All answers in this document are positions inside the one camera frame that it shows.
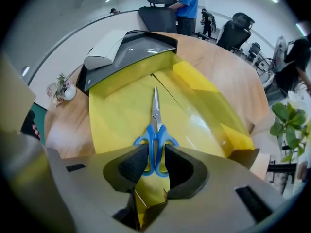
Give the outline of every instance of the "wooden table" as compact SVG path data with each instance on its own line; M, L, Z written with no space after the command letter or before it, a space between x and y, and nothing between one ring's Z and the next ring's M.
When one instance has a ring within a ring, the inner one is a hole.
M256 71L238 56L209 42L173 33L161 33L178 40L177 55L189 62L222 92L246 129L269 114L267 98ZM81 67L72 75L75 83ZM72 101L52 105L45 117L46 146L62 158L95 153L88 109L88 96L80 90Z

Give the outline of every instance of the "yellow tray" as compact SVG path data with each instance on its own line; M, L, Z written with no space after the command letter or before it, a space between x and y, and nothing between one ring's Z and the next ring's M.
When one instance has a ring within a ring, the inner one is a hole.
M162 123L180 146L228 157L255 149L227 100L199 71L165 52L116 72L90 89L89 110L96 153L128 147L151 123L154 87ZM142 177L136 190L147 206L164 201L169 178Z

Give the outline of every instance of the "scissors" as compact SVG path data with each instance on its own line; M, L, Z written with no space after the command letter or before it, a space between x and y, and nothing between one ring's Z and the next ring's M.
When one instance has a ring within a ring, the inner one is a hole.
M163 147L166 142L172 142L173 145L178 146L178 142L170 136L167 132L167 129L164 124L162 124L161 111L160 111L160 100L157 87L154 89L154 97L152 103L152 116L151 124L148 125L146 132L138 137L134 142L134 145L137 145L142 140L148 142L148 152L149 152L149 161L150 161L150 170L145 171L143 176L150 176L155 173L159 177L168 177L168 172L161 172L160 165L162 159ZM155 161L155 140L158 140L157 152L156 152L156 161Z

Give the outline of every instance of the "green object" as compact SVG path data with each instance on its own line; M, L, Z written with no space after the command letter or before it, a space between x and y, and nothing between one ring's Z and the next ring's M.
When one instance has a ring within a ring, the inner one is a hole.
M44 140L44 117L47 112L46 109L34 103L31 107L31 110L35 113L35 125L40 133L40 142L45 145Z
M304 110L294 109L290 103L287 106L278 102L272 106L272 111L279 118L280 122L275 122L270 128L270 134L274 136L286 135L286 141L291 148L289 155L282 159L282 162L292 160L293 153L298 152L298 157L305 152L306 137L310 131L306 122L306 112ZM300 138L296 137L296 132L300 132Z

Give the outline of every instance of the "blue scissors handle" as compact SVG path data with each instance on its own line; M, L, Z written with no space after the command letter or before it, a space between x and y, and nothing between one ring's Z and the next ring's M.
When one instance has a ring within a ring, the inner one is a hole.
M157 146L157 153L156 153L155 172L160 177L163 177L163 178L168 177L169 176L168 172L160 171L163 147L166 142L172 142L173 145L175 146L178 146L178 142L175 140L174 137L169 135L165 125L161 126L159 132L157 133L156 138L158 140L158 146Z
M155 132L151 124L148 125L146 132L138 137L134 142L134 145L139 144L142 140L146 140L148 142L148 152L149 152L149 161L150 161L150 170L145 171L143 176L150 176L155 171L155 153L154 153L154 138Z

